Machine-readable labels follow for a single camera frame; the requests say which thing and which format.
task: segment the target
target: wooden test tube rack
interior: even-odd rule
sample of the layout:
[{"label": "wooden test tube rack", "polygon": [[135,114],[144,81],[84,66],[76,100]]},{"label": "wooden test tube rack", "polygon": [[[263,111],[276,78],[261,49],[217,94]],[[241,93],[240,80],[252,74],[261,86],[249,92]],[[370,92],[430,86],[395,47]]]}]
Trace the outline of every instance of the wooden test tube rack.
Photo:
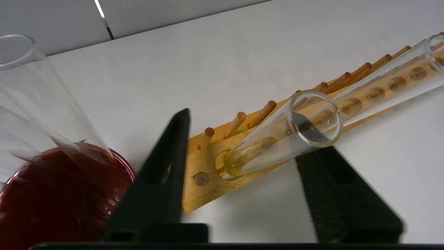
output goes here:
[{"label": "wooden test tube rack", "polygon": [[[314,89],[326,93],[330,97],[335,97],[349,86],[383,67],[389,61],[407,52],[410,48],[410,46],[406,46],[393,55],[385,55],[373,64],[365,63],[351,73],[346,72],[337,79],[320,83]],[[243,112],[239,112],[237,116],[234,117],[233,121],[227,122],[214,129],[207,128],[204,133],[189,139],[188,158],[182,198],[182,206],[186,213],[189,213],[224,194],[232,192],[264,175],[265,173],[277,168],[278,166],[285,164],[285,162],[276,164],[274,166],[239,176],[233,180],[224,180],[220,178],[215,167],[215,162],[218,155],[234,148],[248,134],[254,131],[262,121],[278,110],[287,101],[288,99],[277,103],[274,101],[269,101],[262,110],[258,110],[248,115],[245,115]],[[383,110],[367,117],[366,119],[344,127],[344,133],[373,119],[374,117],[389,111],[390,109]]]}]

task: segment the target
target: glass test tube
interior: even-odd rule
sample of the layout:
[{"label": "glass test tube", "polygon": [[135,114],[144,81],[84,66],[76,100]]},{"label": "glass test tube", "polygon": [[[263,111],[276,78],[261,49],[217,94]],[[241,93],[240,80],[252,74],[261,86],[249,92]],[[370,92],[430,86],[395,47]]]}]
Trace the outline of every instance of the glass test tube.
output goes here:
[{"label": "glass test tube", "polygon": [[[117,170],[113,153],[32,38],[0,37],[0,91],[40,127],[92,183],[116,200],[123,196],[123,191],[116,190],[116,183],[122,183],[123,190],[128,183],[126,177],[112,174],[121,171]],[[40,144],[41,141],[27,143]]]},{"label": "glass test tube", "polygon": [[435,35],[330,99],[295,94],[224,158],[231,179],[336,142],[342,127],[444,85],[444,36]]}]

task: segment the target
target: test tube rim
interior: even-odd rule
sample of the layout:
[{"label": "test tube rim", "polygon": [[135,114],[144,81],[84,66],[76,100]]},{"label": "test tube rim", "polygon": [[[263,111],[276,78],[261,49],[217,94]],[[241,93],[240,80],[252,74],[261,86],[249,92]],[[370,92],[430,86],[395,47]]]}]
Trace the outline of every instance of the test tube rim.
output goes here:
[{"label": "test tube rim", "polygon": [[18,59],[12,60],[7,63],[0,64],[0,70],[11,69],[11,68],[14,68],[14,67],[20,65],[20,62],[22,62],[23,60],[28,58],[30,55],[32,55],[37,49],[36,48],[36,46],[37,46],[36,41],[34,40],[34,38],[32,38],[30,36],[18,35],[18,34],[5,35],[5,36],[0,36],[0,41],[2,41],[4,39],[9,39],[12,37],[24,38],[25,40],[29,41],[30,42],[29,50]]},{"label": "test tube rim", "polygon": [[444,42],[444,36],[441,34],[436,34],[433,35],[429,38],[427,38],[427,40],[424,43],[425,46],[425,55],[427,57],[427,59],[429,60],[429,62],[437,69],[439,70],[440,73],[444,74],[444,66],[441,65],[440,63],[436,63],[436,59],[433,56],[433,52],[432,52],[432,40],[435,38],[440,38],[443,42]]},{"label": "test tube rim", "polygon": [[[316,142],[316,141],[312,141],[310,139],[308,139],[307,137],[305,137],[298,129],[298,127],[296,126],[294,120],[293,120],[293,105],[294,102],[296,101],[296,99],[298,99],[300,96],[302,95],[306,95],[306,94],[311,94],[311,95],[315,95],[317,97],[322,98],[324,101],[326,101],[327,103],[329,103],[330,105],[332,105],[334,107],[334,111],[335,111],[335,116],[337,117],[337,122],[339,123],[339,125],[337,126],[338,128],[336,129],[336,135],[334,136],[334,138],[330,139],[327,142]],[[328,146],[332,146],[334,143],[337,142],[337,140],[339,140],[339,138],[341,137],[342,133],[343,133],[343,118],[341,115],[341,110],[339,108],[339,106],[337,105],[337,103],[330,98],[328,95],[316,91],[316,90],[303,90],[300,91],[298,93],[296,93],[290,100],[290,105],[288,105],[287,110],[285,111],[285,116],[287,119],[287,122],[289,124],[289,127],[291,129],[291,132],[299,137],[301,140],[303,140],[304,142],[308,143],[309,145],[316,147],[316,148],[324,148],[324,147],[328,147]]]}]

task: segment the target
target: white table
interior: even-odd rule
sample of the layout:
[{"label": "white table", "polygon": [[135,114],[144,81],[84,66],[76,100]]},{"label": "white table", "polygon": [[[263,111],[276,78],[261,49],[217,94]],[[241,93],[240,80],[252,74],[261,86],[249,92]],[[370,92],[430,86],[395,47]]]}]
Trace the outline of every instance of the white table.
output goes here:
[{"label": "white table", "polygon": [[[444,1],[271,1],[52,56],[109,147],[139,169],[176,111],[191,136],[444,30]],[[403,218],[403,242],[444,243],[444,91],[346,134],[337,148]],[[214,242],[315,242],[287,164],[184,216]]]}]

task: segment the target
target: white wall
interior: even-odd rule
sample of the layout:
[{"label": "white wall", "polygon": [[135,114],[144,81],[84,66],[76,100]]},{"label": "white wall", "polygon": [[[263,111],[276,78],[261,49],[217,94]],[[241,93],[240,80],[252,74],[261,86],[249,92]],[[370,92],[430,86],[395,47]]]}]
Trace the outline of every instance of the white wall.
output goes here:
[{"label": "white wall", "polygon": [[32,36],[48,54],[110,40],[94,0],[0,0],[0,36]]},{"label": "white wall", "polygon": [[99,0],[114,38],[269,0]]}]

